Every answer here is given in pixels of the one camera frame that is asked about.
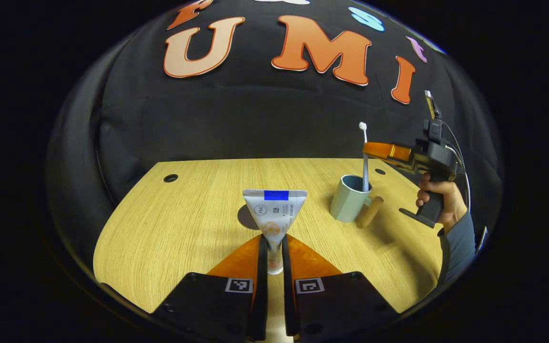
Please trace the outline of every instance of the wood grain surface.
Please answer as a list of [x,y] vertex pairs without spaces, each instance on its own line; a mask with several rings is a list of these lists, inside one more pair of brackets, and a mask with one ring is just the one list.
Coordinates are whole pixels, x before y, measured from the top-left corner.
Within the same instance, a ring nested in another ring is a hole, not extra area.
[[[371,198],[383,198],[368,226],[338,222],[329,204],[340,177],[362,173],[362,159],[235,159],[157,163],[115,209],[94,251],[94,275],[152,313],[188,272],[207,273],[261,234],[237,219],[244,189],[304,189],[308,198],[289,233],[342,272],[360,271],[402,312],[436,285],[442,250],[436,228],[416,212],[418,187],[370,159]],[[384,170],[384,175],[375,169]],[[164,182],[177,174],[174,182]],[[268,276],[268,342],[285,336],[283,274]]]

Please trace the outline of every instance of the letter m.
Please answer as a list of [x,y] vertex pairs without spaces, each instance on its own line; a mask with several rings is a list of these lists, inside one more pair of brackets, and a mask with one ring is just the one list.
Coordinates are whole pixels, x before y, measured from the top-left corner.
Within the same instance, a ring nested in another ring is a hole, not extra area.
[[281,56],[272,60],[273,67],[284,70],[305,71],[309,63],[302,58],[306,47],[316,71],[323,74],[340,57],[334,76],[357,85],[367,85],[366,53],[372,42],[359,33],[344,31],[330,40],[312,19],[283,15],[279,21],[287,26]]

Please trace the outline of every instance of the hand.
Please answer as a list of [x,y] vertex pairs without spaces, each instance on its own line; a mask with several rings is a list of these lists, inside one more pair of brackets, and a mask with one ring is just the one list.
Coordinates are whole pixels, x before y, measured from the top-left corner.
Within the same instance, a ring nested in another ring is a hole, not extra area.
[[423,180],[418,183],[417,206],[423,206],[429,201],[427,191],[440,193],[444,196],[444,208],[437,222],[444,225],[444,232],[449,233],[455,224],[467,213],[467,206],[459,188],[454,182],[430,182],[431,175],[423,174]]

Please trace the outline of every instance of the cup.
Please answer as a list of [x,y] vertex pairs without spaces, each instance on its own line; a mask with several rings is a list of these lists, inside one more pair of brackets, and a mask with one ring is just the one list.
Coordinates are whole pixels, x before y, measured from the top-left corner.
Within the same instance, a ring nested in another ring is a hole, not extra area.
[[368,183],[368,191],[363,192],[363,184],[361,176],[344,175],[340,178],[334,199],[329,206],[329,213],[334,219],[348,223],[357,217],[362,206],[369,207],[372,204],[372,200],[368,198],[372,191],[372,185]]

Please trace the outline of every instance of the wooden dowel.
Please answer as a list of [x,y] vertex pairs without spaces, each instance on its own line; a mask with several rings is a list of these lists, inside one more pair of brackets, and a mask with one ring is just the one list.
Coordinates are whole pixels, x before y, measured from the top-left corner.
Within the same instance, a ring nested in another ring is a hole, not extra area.
[[381,204],[383,202],[384,200],[381,197],[375,197],[372,200],[372,204],[370,205],[370,208],[368,208],[368,210],[366,211],[366,214],[360,220],[360,227],[365,228],[370,223],[372,223],[372,219],[374,219],[374,216],[378,213],[378,210],[381,208]]

